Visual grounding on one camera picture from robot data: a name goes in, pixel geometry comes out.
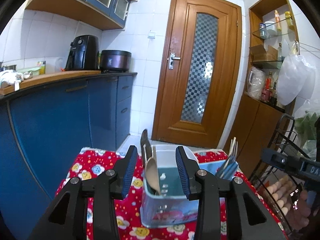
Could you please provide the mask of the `person's right hand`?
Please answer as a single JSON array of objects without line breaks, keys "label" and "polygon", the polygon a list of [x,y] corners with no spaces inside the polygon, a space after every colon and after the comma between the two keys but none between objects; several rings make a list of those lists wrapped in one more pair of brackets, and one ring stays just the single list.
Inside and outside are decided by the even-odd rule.
[{"label": "person's right hand", "polygon": [[296,205],[296,209],[292,208],[288,211],[286,217],[287,220],[294,230],[300,230],[309,224],[309,216],[311,209],[307,205],[308,191],[303,190],[300,193],[299,200]]}]

